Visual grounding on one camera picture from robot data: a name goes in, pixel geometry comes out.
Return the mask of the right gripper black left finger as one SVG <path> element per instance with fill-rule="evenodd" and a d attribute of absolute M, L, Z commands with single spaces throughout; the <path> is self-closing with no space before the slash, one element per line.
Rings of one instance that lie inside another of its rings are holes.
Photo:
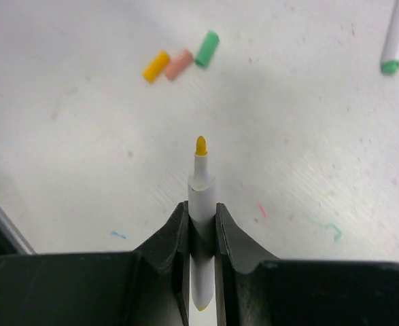
<path fill-rule="evenodd" d="M 0 325 L 187 325 L 187 208 L 133 251 L 0 256 Z"/>

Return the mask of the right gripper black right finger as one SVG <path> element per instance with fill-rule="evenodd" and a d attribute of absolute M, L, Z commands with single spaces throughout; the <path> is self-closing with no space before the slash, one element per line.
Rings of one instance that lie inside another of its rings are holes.
<path fill-rule="evenodd" d="M 279 259 L 215 215 L 219 325 L 399 325 L 399 263 Z"/>

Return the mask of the yellow cap marker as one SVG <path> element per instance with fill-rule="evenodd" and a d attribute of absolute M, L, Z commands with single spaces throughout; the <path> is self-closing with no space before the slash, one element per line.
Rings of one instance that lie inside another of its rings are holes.
<path fill-rule="evenodd" d="M 214 295 L 215 253 L 215 177 L 209 173 L 207 143 L 196 140 L 194 168 L 188 177 L 188 215 L 190 237 L 192 300 L 199 311 L 206 309 Z"/>

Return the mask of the yellow pen cap front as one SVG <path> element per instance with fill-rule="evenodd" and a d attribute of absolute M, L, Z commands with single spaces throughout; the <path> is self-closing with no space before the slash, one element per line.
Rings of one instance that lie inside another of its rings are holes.
<path fill-rule="evenodd" d="M 152 83 L 163 72 L 170 63 L 170 56 L 165 51 L 160 53 L 152 60 L 152 62 L 143 71 L 142 76 L 148 82 Z"/>

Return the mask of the peach pen cap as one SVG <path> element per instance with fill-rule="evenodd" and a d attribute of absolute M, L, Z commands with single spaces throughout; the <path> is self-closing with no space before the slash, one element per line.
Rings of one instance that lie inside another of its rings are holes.
<path fill-rule="evenodd" d="M 193 63 L 193 60 L 194 57 L 191 51 L 183 50 L 164 69 L 165 77 L 173 81 Z"/>

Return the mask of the light green pen cap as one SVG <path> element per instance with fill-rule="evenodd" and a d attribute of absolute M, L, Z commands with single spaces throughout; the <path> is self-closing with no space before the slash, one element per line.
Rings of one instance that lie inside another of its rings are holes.
<path fill-rule="evenodd" d="M 196 53 L 194 63 L 202 68 L 208 67 L 219 43 L 220 38 L 218 34 L 214 31 L 208 31 L 198 49 L 198 52 Z"/>

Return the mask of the light green cap marker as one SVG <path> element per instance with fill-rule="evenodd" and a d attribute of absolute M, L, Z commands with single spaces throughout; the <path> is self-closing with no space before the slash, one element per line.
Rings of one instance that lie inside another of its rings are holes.
<path fill-rule="evenodd" d="M 389 21 L 383 51 L 380 59 L 380 72 L 391 76 L 399 71 L 399 0 L 395 1 Z"/>

